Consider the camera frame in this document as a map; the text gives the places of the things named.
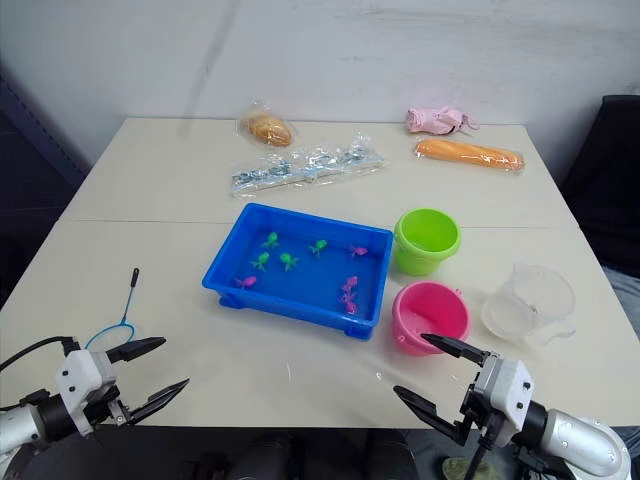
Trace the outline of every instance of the clear plastic measuring cup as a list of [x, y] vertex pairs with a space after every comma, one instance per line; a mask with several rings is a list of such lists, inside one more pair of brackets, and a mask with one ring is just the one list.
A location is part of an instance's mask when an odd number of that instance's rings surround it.
[[574, 305], [573, 290], [558, 272], [539, 265], [516, 265], [511, 277], [485, 302], [482, 320], [499, 337], [532, 337], [544, 345], [575, 333], [567, 318]]

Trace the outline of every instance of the white table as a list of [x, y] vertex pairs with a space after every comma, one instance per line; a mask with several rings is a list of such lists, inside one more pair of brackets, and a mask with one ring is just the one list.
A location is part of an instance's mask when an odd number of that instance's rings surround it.
[[[482, 126], [450, 139], [524, 155], [520, 175], [416, 158], [417, 138], [400, 124], [296, 122], [294, 148], [348, 146], [371, 137], [389, 161], [384, 172], [353, 181], [262, 192], [268, 205], [392, 226], [406, 210], [430, 206], [465, 227], [576, 227], [577, 223], [524, 127]], [[64, 220], [232, 223], [247, 203], [230, 195], [234, 167], [261, 151], [231, 120], [127, 120], [63, 215]]]
[[[133, 266], [141, 275], [129, 320], [167, 343], [119, 367], [131, 405], [186, 377], [189, 386], [146, 423], [194, 426], [424, 427], [398, 400], [401, 384], [458, 418], [477, 367], [447, 355], [399, 353], [390, 306], [413, 279], [387, 280], [380, 324], [369, 342], [342, 332], [232, 310], [200, 281], [229, 225], [161, 222], [58, 222], [0, 312], [2, 357], [50, 335], [93, 333], [117, 323]], [[548, 408], [640, 424], [640, 344], [578, 229], [464, 228], [459, 253], [433, 279], [460, 288], [473, 315], [469, 342], [521, 358]], [[509, 343], [479, 320], [486, 296], [526, 260], [557, 269], [576, 294], [577, 333], [546, 347]], [[0, 402], [40, 387], [55, 391], [59, 347], [37, 351], [0, 375]]]

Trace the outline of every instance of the long orange bread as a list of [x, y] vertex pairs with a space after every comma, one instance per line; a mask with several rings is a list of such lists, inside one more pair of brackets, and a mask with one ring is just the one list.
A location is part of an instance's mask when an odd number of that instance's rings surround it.
[[503, 170], [522, 170], [524, 168], [522, 156], [509, 150], [434, 138], [428, 138], [418, 143], [416, 154], [439, 160], [453, 160]]

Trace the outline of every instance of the pink toy fish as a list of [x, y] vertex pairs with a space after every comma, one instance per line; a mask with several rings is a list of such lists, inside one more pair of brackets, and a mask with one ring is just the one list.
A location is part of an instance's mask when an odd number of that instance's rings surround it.
[[368, 249], [364, 247], [354, 247], [353, 245], [349, 246], [349, 250], [351, 250], [351, 258], [355, 257], [356, 255], [361, 257], [362, 255], [366, 255], [367, 253], [369, 253]]
[[345, 293], [351, 293], [351, 289], [358, 284], [358, 277], [349, 277], [344, 285], [342, 285], [342, 291]]
[[358, 311], [358, 307], [353, 301], [355, 296], [355, 293], [345, 293], [339, 298], [340, 303], [344, 303], [344, 308], [350, 315], [354, 315]]
[[244, 280], [239, 280], [236, 278], [235, 280], [236, 280], [236, 285], [238, 285], [243, 290], [248, 287], [253, 287], [258, 281], [256, 277], [247, 277]]

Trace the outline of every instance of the measuring cup handle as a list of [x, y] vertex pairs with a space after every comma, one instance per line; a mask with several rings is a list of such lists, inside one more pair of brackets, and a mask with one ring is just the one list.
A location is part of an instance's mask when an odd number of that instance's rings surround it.
[[539, 345], [546, 345], [554, 338], [569, 338], [574, 333], [576, 333], [575, 324], [568, 318], [563, 318], [534, 332], [532, 337]]

